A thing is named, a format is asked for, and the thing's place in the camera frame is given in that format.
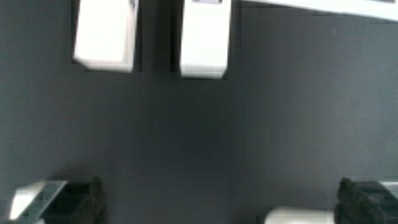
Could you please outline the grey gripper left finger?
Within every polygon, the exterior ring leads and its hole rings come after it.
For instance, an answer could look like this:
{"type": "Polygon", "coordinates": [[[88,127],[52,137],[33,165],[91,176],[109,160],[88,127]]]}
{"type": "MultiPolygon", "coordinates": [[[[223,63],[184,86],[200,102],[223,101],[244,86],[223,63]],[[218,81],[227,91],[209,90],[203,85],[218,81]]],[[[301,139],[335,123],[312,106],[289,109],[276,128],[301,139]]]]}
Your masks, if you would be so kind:
{"type": "Polygon", "coordinates": [[[8,224],[106,224],[106,192],[88,182],[42,180],[17,189],[8,224]]]}

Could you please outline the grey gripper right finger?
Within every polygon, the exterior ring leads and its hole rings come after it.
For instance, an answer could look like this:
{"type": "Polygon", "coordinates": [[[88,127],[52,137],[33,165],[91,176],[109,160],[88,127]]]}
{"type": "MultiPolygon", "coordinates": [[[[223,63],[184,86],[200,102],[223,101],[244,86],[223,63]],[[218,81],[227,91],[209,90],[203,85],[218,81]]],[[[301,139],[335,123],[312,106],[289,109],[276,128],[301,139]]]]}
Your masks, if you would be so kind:
{"type": "Polygon", "coordinates": [[[337,224],[398,224],[398,181],[342,179],[337,224]]]}

